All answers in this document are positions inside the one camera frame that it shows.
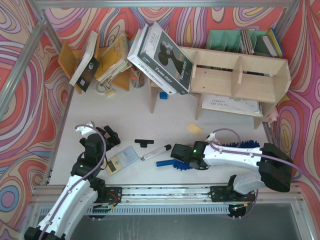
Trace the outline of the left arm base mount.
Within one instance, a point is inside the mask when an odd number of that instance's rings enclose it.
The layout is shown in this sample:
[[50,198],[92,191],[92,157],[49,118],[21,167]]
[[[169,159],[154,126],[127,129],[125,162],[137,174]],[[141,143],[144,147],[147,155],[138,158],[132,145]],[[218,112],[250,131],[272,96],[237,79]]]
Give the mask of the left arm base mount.
[[94,188],[97,192],[95,204],[118,204],[122,201],[123,188],[120,186],[102,186]]

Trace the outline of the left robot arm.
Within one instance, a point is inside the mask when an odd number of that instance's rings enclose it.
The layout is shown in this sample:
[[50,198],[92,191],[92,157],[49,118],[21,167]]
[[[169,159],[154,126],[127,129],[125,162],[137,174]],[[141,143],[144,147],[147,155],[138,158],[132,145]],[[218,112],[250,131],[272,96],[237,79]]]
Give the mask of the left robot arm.
[[24,233],[26,240],[69,240],[88,208],[94,204],[116,206],[121,201],[121,188],[106,186],[98,177],[102,165],[107,162],[106,152],[120,144],[118,134],[108,125],[96,127],[90,121],[77,125],[77,132],[84,147],[70,172],[59,198],[36,227],[28,227]]

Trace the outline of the blue microfiber duster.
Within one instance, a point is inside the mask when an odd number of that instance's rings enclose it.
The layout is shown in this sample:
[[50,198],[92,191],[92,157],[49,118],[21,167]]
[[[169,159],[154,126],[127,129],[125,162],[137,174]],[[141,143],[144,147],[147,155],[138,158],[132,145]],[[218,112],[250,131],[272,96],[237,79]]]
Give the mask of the blue microfiber duster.
[[[233,148],[258,148],[260,144],[254,140],[247,140],[241,142],[232,142],[232,143],[224,143],[222,144],[224,147],[233,147]],[[169,160],[162,160],[156,162],[157,167],[165,167],[165,166],[173,166],[175,169],[180,171],[191,170],[187,163],[179,161],[177,159],[169,159]]]

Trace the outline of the black T-shaped plastic part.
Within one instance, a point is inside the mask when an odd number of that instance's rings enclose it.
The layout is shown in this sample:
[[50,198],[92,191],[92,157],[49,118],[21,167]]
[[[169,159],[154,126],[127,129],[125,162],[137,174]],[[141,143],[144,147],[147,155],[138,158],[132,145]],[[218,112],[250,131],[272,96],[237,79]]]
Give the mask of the black T-shaped plastic part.
[[141,148],[147,148],[148,145],[153,145],[154,144],[154,140],[152,140],[152,139],[135,139],[134,142],[136,144],[139,144],[139,146]]

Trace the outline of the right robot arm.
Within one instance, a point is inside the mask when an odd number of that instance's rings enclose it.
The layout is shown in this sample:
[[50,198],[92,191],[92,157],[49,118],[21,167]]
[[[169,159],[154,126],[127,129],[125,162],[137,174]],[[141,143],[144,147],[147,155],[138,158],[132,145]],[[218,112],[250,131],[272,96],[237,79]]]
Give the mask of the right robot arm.
[[211,166],[231,166],[246,169],[246,174],[234,174],[229,179],[229,190],[241,195],[262,188],[280,193],[291,189],[293,160],[277,146],[240,148],[218,145],[215,141],[196,141],[187,146],[175,144],[170,155],[196,170]]

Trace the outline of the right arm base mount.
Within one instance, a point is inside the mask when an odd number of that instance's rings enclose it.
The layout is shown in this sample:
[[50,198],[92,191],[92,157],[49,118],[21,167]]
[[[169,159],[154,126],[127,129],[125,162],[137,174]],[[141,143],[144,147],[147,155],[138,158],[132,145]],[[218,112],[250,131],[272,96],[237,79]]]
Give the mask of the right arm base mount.
[[212,202],[253,202],[256,199],[256,193],[251,191],[247,194],[241,194],[234,190],[228,190],[227,186],[210,186],[208,196]]

